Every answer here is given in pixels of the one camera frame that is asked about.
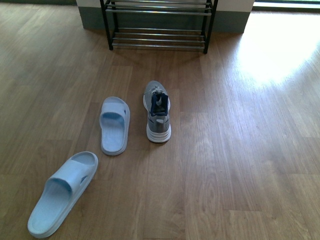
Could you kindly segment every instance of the sneaker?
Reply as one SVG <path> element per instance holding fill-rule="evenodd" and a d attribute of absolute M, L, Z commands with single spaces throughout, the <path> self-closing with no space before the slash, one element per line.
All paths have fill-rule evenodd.
<path fill-rule="evenodd" d="M 164 86 L 150 81 L 143 94 L 143 105 L 148 111 L 146 135 L 154 143 L 164 143 L 171 137 L 169 118 L 170 100 Z"/>

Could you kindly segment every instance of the shoe tongue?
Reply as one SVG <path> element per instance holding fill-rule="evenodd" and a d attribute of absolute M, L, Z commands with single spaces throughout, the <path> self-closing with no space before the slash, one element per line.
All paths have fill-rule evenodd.
<path fill-rule="evenodd" d="M 168 114 L 168 96 L 162 92 L 151 97 L 151 116 L 166 116 Z"/>

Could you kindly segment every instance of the slipper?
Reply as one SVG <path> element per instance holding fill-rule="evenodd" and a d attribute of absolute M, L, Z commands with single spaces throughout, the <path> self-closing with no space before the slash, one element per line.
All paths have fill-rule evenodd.
<path fill-rule="evenodd" d="M 101 149 L 107 155 L 124 152 L 128 142 L 130 110 L 120 98 L 111 96 L 104 100 L 100 115 Z"/>
<path fill-rule="evenodd" d="M 70 157 L 45 183 L 29 221 L 30 234 L 38 239 L 52 235 L 89 185 L 98 167 L 97 156 L 89 151 Z"/>

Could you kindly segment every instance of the laminate flooring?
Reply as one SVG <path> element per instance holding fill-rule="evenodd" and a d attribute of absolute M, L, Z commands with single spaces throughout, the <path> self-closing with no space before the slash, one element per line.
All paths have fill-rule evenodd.
<path fill-rule="evenodd" d="M 208 54 L 108 49 L 76 6 L 0 3 L 0 239 L 73 154 L 98 170 L 57 240 L 319 240 L 320 14 L 252 12 Z M 160 81 L 172 136 L 146 135 Z M 130 107 L 124 153 L 100 147 L 105 98 Z"/>

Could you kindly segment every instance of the metal shoe rack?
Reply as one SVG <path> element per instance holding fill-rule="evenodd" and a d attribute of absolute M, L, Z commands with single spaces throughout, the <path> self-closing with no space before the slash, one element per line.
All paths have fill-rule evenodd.
<path fill-rule="evenodd" d="M 161 0 L 100 0 L 109 49 L 119 47 L 152 47 L 197 49 L 208 52 L 218 0 L 203 2 Z M 107 13 L 112 13 L 113 31 Z M 202 26 L 190 30 L 169 28 L 120 27 L 118 14 L 199 16 Z"/>

